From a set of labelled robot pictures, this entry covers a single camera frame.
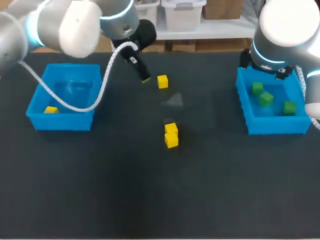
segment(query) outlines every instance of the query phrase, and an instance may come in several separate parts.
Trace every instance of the white cable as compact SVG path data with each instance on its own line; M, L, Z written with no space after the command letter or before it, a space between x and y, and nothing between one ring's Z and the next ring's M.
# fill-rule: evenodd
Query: white cable
M299 80L300 80L300 84L301 84L301 88L302 88L302 93L303 93L303 98L306 99L306 81L305 81L305 77L304 77L304 74L302 72L302 69L301 67L299 66L296 66L296 71L298 73L298 77L299 77ZM313 125L318 129L320 130L320 124L318 123L317 119L313 118L313 117L310 117L311 119L311 122L313 123Z
M133 48L133 50L137 51L138 50L138 46L136 44L134 44L133 42L131 41L127 41L127 42L124 42L122 43L119 47L117 47L117 49L114 51L114 53L112 54L111 58L110 58L110 61L108 63L108 66L105 70L105 74L104 74L104 77L103 77L103 81L102 81L102 85L101 85L101 89L100 89L100 92L99 92L99 95L98 97L96 98L94 104L92 104L90 107L87 107L87 108L77 108L77 107L74 107L74 106L71 106L69 105L68 103L66 103L65 101L63 101L60 97L58 97L46 84L45 82L41 79L41 77L38 76L38 74L28 65L26 64L23 60L19 61L18 63L21 64L23 67L25 67L25 69L27 69L31 75L39 82L39 84L41 84L41 86L48 92L48 94L50 94L55 100L57 100L62 106L70 109L70 110L73 110L75 112L80 112L80 113L84 113L84 112L90 112L92 111L93 109L95 109L98 104L100 103L103 95L104 95L104 92L105 92L105 88L106 88L106 85L107 85L107 82L108 82L108 78L109 78L109 74L110 74L110 71L111 71L111 68L114 64L114 61L117 57L117 55L120 53L120 51L126 47L131 47Z

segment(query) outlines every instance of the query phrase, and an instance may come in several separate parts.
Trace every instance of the white plastic bin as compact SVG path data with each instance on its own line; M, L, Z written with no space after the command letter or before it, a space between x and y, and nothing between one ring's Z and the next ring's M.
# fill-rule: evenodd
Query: white plastic bin
M147 19L151 21L154 26L157 26L157 8L160 5L160 0L142 0L142 3L137 2L135 4L135 8L138 13L139 19Z
M207 0L161 0L169 32L191 32L200 23Z

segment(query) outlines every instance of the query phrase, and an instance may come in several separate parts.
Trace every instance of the blue plastic box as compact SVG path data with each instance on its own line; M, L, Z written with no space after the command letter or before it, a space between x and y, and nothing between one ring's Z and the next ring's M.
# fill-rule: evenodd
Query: blue plastic box
M48 64L42 79L66 103L81 109L95 102L102 84L100 66L95 64ZM45 114L48 106L57 107L59 113ZM90 131L94 113L65 108L40 84L26 111L36 130L55 131Z
M263 107L259 96L253 96L254 82L263 83L263 92L274 96L273 104ZM305 134L311 120L305 112L305 101L300 81L295 72L285 80L276 75L253 69L238 68L236 87L244 113L249 135ZM283 115L285 101L296 103L294 116Z

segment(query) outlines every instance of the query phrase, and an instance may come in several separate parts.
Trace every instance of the black table surface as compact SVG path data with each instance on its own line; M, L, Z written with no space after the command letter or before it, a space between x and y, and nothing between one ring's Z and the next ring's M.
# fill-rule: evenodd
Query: black table surface
M31 54L48 63L100 64ZM37 82L0 80L0 238L320 238L320 134L249 136L239 53L146 53L152 81L116 61L91 132L38 132ZM169 89L158 89L167 75ZM182 96L183 106L168 104ZM163 120L180 146L167 149Z

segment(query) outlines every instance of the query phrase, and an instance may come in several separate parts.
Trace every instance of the green cube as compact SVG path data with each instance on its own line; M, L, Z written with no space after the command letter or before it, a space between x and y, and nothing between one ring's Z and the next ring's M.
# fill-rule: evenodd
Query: green cube
M266 91L260 95L259 104L263 107L268 107L273 103L274 98L275 97L273 95Z
M262 82L254 82L252 84L252 94L254 96L259 96L260 94L262 94L264 90L264 84Z
M297 105L292 101L285 101L283 104L283 114L284 115L294 115L297 111Z

